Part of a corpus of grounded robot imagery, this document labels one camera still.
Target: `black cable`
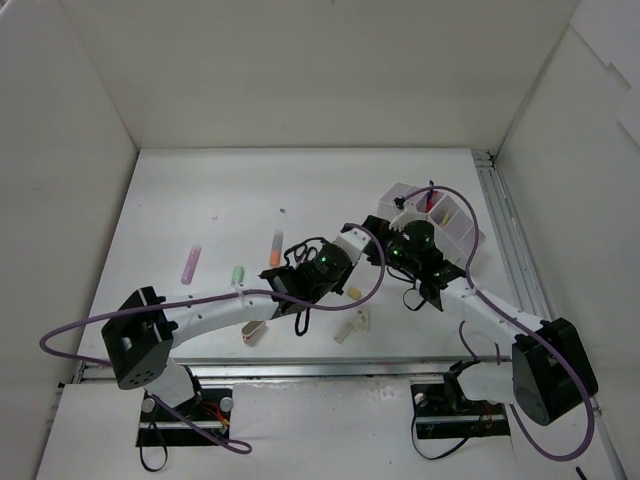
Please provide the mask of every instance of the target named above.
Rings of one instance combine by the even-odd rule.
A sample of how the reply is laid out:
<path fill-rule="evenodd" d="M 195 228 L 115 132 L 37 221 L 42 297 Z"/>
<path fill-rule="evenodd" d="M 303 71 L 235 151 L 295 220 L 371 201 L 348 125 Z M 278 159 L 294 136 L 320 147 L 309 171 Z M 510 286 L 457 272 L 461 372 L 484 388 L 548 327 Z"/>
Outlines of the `black cable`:
<path fill-rule="evenodd" d="M 402 270 L 396 270 L 396 271 L 402 273 L 403 275 L 405 275 L 405 277 L 403 278 L 403 277 L 399 277 L 399 276 L 395 275 L 394 273 L 391 272 L 391 267 L 389 267 L 387 265 L 387 274 L 391 278 L 395 278 L 396 280 L 400 280 L 401 282 L 411 283 L 411 284 L 415 285 L 415 283 L 416 283 L 415 279 L 411 278 L 407 273 L 403 272 Z"/>
<path fill-rule="evenodd" d="M 284 259 L 287 263 L 287 267 L 291 266 L 291 260 L 289 259 L 289 255 L 293 255 L 293 260 L 296 263 L 296 266 L 300 265 L 302 262 L 308 262 L 309 260 L 313 260 L 316 255 L 318 255 L 318 249 L 313 246 L 309 246 L 311 242 L 320 242 L 323 246 L 327 243 L 327 239 L 324 237 L 311 237 L 303 240 L 292 247 L 287 248 L 284 251 Z M 311 309 L 307 308 L 305 310 L 304 316 L 304 327 L 300 328 L 300 319 L 302 318 L 302 312 L 298 312 L 296 315 L 295 322 L 293 324 L 293 329 L 298 337 L 302 337 L 309 331 L 309 320 L 311 319 Z"/>
<path fill-rule="evenodd" d="M 416 435 L 413 434 L 413 431 L 414 431 L 414 429 L 416 427 L 417 418 L 418 418 L 418 409 L 416 409 L 415 413 L 413 414 L 413 419 L 411 420 L 411 430 L 410 430 L 410 432 L 411 432 L 411 443 L 413 444 L 413 449 L 416 451 L 416 453 L 418 455 L 420 455 L 422 458 L 424 458 L 425 460 L 441 460 L 441 459 L 446 458 L 446 457 L 448 457 L 450 455 L 453 455 L 458 450 L 460 450 L 464 446 L 465 443 L 467 443 L 471 439 L 471 436 L 464 437 L 462 440 L 460 440 L 458 443 L 456 443 L 452 448 L 450 448 L 449 450 L 447 450 L 444 453 L 441 453 L 437 457 L 427 457 L 424 453 L 422 453 L 420 451 L 420 449 L 418 448 L 418 445 L 416 444 L 417 432 L 416 432 Z M 480 426 L 480 423 L 482 422 L 483 418 L 484 418 L 484 414 L 481 413 L 480 417 L 478 417 L 478 421 L 473 426 L 473 430 L 476 430 Z"/>
<path fill-rule="evenodd" d="M 296 263 L 296 266 L 302 262 L 306 262 L 315 258 L 315 256 L 318 254 L 318 249 L 316 247 L 310 247 L 308 244 L 311 242 L 320 242 L 322 245 L 324 245 L 325 243 L 327 243 L 327 239 L 324 237 L 311 237 L 287 248 L 283 254 L 286 266 L 291 266 L 291 260 L 289 259 L 289 255 L 291 254 L 293 254 L 293 259 Z"/>
<path fill-rule="evenodd" d="M 423 299 L 422 299 L 422 301 L 418 304 L 418 306 L 417 306 L 417 307 L 410 307 L 410 306 L 407 304 L 407 300 L 406 300 L 406 298 L 405 298 L 405 297 L 407 296 L 407 293 L 409 293 L 409 292 L 411 292 L 411 291 L 413 291 L 413 290 L 418 290 L 418 289 L 416 288 L 415 284 L 414 284 L 414 286 L 413 286 L 413 287 L 408 288 L 407 290 L 405 290 L 405 292 L 402 294 L 402 303 L 404 303 L 404 306 L 405 306 L 405 307 L 407 307 L 407 308 L 408 308 L 409 310 L 411 310 L 412 312 L 417 312 L 417 311 L 418 311 L 418 310 L 420 310 L 422 307 L 424 307 L 424 305 L 427 303 L 427 299 L 426 299 L 426 298 L 423 298 Z"/>
<path fill-rule="evenodd" d="M 580 480 L 587 480 L 587 476 L 582 473 L 582 469 L 580 467 L 576 467 L 576 473 L 580 477 Z"/>
<path fill-rule="evenodd" d="M 160 470 L 164 468 L 164 466 L 167 464 L 167 461 L 169 460 L 169 450 L 167 449 L 167 442 L 164 440 L 164 436 L 162 435 L 162 432 L 160 431 L 160 429 L 158 428 L 158 425 L 156 424 L 156 417 L 158 416 L 158 410 L 159 408 L 156 407 L 155 411 L 153 412 L 153 416 L 151 417 L 151 421 L 149 422 L 149 426 L 145 428 L 144 431 L 142 432 L 142 435 L 140 436 L 140 446 L 138 447 L 139 453 L 140 453 L 140 463 L 142 464 L 142 468 L 144 468 L 147 472 L 151 472 L 151 473 L 158 473 Z M 164 452 L 164 462 L 162 462 L 162 465 L 160 465 L 158 468 L 153 468 L 147 465 L 147 462 L 144 459 L 144 454 L 142 453 L 142 449 L 145 447 L 144 441 L 147 438 L 147 434 L 151 430 L 155 432 L 156 438 L 158 439 L 158 442 L 160 442 L 160 447 L 162 447 L 162 451 Z"/>
<path fill-rule="evenodd" d="M 307 308 L 305 310 L 304 328 L 302 330 L 300 330 L 300 317 L 302 317 L 302 312 L 298 312 L 298 314 L 296 315 L 296 322 L 293 325 L 293 328 L 298 337 L 302 337 L 305 333 L 309 331 L 309 319 L 311 318 L 311 309 Z"/>

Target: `white wall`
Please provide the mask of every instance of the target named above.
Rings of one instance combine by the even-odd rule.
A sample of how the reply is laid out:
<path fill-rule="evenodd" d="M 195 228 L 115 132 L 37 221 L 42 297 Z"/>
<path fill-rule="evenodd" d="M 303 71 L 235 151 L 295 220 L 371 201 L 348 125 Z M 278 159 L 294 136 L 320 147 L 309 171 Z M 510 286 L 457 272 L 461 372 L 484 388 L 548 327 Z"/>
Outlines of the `white wall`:
<path fill-rule="evenodd" d="M 63 0 L 139 147 L 497 149 L 578 0 Z"/>
<path fill-rule="evenodd" d="M 499 155 L 555 315 L 574 322 L 621 461 L 640 475 L 640 147 L 616 120 L 629 91 L 569 28 Z"/>
<path fill-rule="evenodd" d="M 0 66 L 0 472 L 20 480 L 71 378 L 38 339 L 87 313 L 135 151 L 55 0 L 3 7 Z"/>

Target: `test tube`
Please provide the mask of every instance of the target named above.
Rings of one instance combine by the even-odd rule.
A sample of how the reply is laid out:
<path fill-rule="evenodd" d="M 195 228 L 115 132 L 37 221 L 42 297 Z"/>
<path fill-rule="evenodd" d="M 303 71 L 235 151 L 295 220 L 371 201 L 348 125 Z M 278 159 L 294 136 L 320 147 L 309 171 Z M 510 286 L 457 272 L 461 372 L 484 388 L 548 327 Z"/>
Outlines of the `test tube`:
<path fill-rule="evenodd" d="M 273 232 L 273 243 L 271 244 L 271 256 L 269 257 L 269 266 L 276 268 L 280 266 L 280 254 L 282 252 L 282 240 L 284 239 L 284 232 L 282 230 L 276 230 Z"/>
<path fill-rule="evenodd" d="M 187 257 L 187 263 L 184 266 L 184 271 L 182 272 L 182 278 L 180 279 L 183 285 L 191 285 L 191 280 L 193 279 L 193 274 L 196 271 L 196 265 L 198 265 L 201 250 L 202 247 L 198 244 L 191 247 L 189 256 Z"/>

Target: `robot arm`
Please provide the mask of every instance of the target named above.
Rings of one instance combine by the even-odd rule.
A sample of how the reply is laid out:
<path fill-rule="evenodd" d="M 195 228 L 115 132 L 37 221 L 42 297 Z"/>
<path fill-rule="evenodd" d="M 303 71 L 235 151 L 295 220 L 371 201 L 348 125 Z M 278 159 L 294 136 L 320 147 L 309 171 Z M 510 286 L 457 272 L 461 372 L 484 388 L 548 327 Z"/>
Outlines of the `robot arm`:
<path fill-rule="evenodd" d="M 251 320 L 272 320 L 305 309 L 268 295 L 244 295 L 249 290 L 273 291 L 314 304 L 329 292 L 342 294 L 342 287 L 369 241 L 358 230 L 343 231 L 332 243 L 325 243 L 311 260 L 295 267 L 266 270 L 241 284 L 197 295 L 167 298 L 157 296 L 153 287 L 137 290 L 120 310 L 167 301 L 196 304 L 107 322 L 102 337 L 118 386 L 123 390 L 143 387 L 169 406 L 188 411 L 200 401 L 200 385 L 188 368 L 169 356 L 172 349 L 219 328 Z M 197 304 L 199 299 L 213 296 L 228 298 Z"/>
<path fill-rule="evenodd" d="M 565 369 L 537 341 L 506 322 L 478 293 L 503 312 L 537 333 L 558 350 L 576 371 L 589 396 L 598 391 L 595 375 L 575 327 L 563 318 L 549 322 L 519 310 L 480 288 L 471 288 L 465 272 L 443 258 L 435 244 L 433 225 L 410 205 L 391 222 L 369 217 L 365 227 L 374 232 L 385 252 L 385 264 L 415 278 L 418 291 L 437 309 L 465 321 L 487 335 L 511 362 L 458 362 L 445 375 L 452 403 L 487 400 L 517 404 L 540 425 L 548 425 L 582 402 Z M 376 250 L 365 253 L 380 265 Z"/>
<path fill-rule="evenodd" d="M 470 289 L 465 272 L 443 258 L 437 249 L 434 228 L 407 208 L 392 222 L 370 216 L 364 227 L 383 246 L 385 264 L 407 273 L 418 282 L 424 299 L 439 310 L 466 321 L 488 335 L 512 362 L 500 365 L 458 362 L 445 375 L 449 389 L 460 399 L 518 404 L 536 423 L 547 425 L 581 401 L 577 388 L 564 369 L 533 339 L 522 334 L 487 307 Z M 198 335 L 251 320 L 271 320 L 299 313 L 306 307 L 267 295 L 244 295 L 260 289 L 286 294 L 315 304 L 327 293 L 342 288 L 362 254 L 381 265 L 380 253 L 362 232 L 343 231 L 334 242 L 324 244 L 311 260 L 292 267 L 266 270 L 245 283 L 187 298 L 212 295 L 228 299 L 166 311 L 111 319 L 102 329 L 109 358 L 121 389 L 144 387 L 165 403 L 188 411 L 199 403 L 200 386 L 188 368 L 179 366 L 169 352 Z M 568 321 L 548 322 L 526 314 L 501 299 L 483 292 L 494 303 L 535 331 L 559 350 L 576 370 L 589 395 L 598 386 L 577 331 Z M 159 304 L 152 287 L 136 291 L 121 309 Z"/>

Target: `pink test tube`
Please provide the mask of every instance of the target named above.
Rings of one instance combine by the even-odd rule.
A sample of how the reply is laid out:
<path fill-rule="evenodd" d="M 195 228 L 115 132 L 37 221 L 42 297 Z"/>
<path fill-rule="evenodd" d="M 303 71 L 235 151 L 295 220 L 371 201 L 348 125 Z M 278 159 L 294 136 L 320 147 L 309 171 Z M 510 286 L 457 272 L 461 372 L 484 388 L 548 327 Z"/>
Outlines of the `pink test tube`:
<path fill-rule="evenodd" d="M 187 258 L 187 264 L 184 266 L 184 271 L 182 272 L 182 279 L 180 280 L 183 285 L 191 285 L 191 280 L 193 279 L 193 274 L 196 271 L 196 265 L 198 264 L 198 259 L 200 258 L 200 251 L 202 247 L 200 245 L 194 245 L 191 247 L 191 251 L 189 252 L 189 257 Z"/>

